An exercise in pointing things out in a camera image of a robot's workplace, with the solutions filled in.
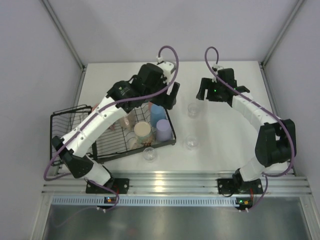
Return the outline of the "pink ghost pattern mug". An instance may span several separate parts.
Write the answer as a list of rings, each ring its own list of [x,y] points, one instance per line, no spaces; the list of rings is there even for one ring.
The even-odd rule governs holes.
[[[93,112],[97,107],[98,107],[99,103],[95,104],[92,109],[91,109],[91,112]]]

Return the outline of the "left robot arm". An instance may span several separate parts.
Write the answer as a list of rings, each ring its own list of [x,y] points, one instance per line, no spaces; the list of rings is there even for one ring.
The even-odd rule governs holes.
[[[116,82],[98,106],[75,128],[62,137],[55,136],[52,146],[75,178],[95,182],[103,193],[114,188],[111,173],[86,154],[94,142],[117,120],[145,102],[167,110],[176,103],[179,83],[175,81],[178,63],[145,63],[129,80]]]

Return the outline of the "purple plastic tumbler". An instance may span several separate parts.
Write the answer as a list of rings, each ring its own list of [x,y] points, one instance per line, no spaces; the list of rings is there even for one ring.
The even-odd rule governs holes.
[[[167,119],[161,119],[156,124],[156,140],[158,142],[166,142],[173,137],[172,129]]]

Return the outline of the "blue plastic tumbler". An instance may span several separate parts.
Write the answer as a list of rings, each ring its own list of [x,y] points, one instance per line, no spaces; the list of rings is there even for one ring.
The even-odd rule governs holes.
[[[157,122],[159,120],[166,119],[166,112],[165,109],[162,106],[158,106],[156,104],[153,104],[150,107],[150,124],[152,127],[157,126]]]

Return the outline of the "clear glass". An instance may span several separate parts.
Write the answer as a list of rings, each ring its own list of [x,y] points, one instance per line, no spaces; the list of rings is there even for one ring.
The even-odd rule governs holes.
[[[143,150],[142,156],[148,163],[152,163],[157,159],[158,154],[153,147],[147,147]]]
[[[188,116],[192,119],[195,119],[199,116],[200,107],[196,103],[190,103],[187,107]]]
[[[185,143],[185,146],[188,150],[195,150],[200,145],[198,138],[194,135],[188,135],[185,138],[184,143]]]

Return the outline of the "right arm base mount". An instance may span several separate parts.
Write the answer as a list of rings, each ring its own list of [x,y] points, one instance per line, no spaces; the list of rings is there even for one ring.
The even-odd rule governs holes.
[[[225,197],[234,194],[254,194],[263,193],[262,182],[260,179],[244,181],[240,169],[237,169],[232,178],[219,178],[217,180],[218,193]]]

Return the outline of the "cream seashell mug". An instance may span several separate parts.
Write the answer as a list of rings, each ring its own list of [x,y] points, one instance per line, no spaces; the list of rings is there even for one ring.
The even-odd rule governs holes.
[[[135,150],[142,147],[151,146],[155,142],[155,137],[151,125],[146,121],[138,122],[133,129],[135,137],[129,140],[129,149]]]

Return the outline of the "pale pink iridescent mug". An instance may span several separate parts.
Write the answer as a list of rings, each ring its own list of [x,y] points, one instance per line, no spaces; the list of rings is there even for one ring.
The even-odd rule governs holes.
[[[130,112],[128,114],[126,114],[124,117],[121,117],[120,119],[118,119],[115,123],[113,123],[109,129],[111,129],[112,131],[115,130],[116,127],[116,123],[119,123],[120,126],[123,129],[127,129],[129,131],[131,131],[134,126],[135,126],[135,115],[133,112]]]

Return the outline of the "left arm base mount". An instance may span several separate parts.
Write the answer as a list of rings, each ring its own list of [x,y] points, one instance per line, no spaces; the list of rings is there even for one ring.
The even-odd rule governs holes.
[[[117,194],[127,194],[130,186],[129,178],[114,177],[111,176],[111,179],[104,185],[105,188],[109,188]],[[105,190],[91,182],[86,183],[86,194],[111,194],[109,190]]]

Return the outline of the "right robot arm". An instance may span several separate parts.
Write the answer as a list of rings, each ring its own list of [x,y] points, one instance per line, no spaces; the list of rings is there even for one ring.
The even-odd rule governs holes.
[[[227,103],[257,131],[254,157],[232,175],[234,190],[246,193],[260,184],[259,178],[269,167],[296,156],[296,129],[291,119],[283,120],[255,103],[250,90],[237,85],[232,68],[212,67],[213,78],[202,78],[198,100]]]

